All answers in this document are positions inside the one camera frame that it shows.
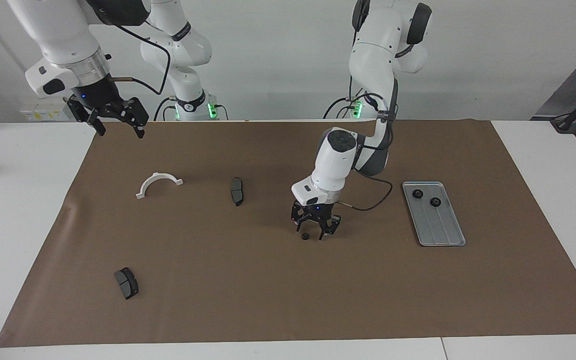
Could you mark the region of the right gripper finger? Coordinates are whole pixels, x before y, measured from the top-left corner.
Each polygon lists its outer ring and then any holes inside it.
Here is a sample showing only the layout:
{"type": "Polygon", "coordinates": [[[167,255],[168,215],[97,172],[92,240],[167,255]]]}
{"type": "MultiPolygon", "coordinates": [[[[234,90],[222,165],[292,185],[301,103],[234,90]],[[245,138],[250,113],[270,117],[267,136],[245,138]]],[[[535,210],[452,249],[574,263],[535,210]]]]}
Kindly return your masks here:
{"type": "Polygon", "coordinates": [[[121,101],[118,119],[122,123],[130,125],[138,139],[142,139],[146,134],[144,128],[149,120],[149,115],[139,98],[131,97],[121,101]]]}
{"type": "Polygon", "coordinates": [[[99,119],[98,110],[93,109],[91,112],[88,112],[86,107],[78,100],[67,100],[67,107],[72,112],[76,122],[86,123],[92,127],[100,137],[105,135],[106,128],[99,119]]]}

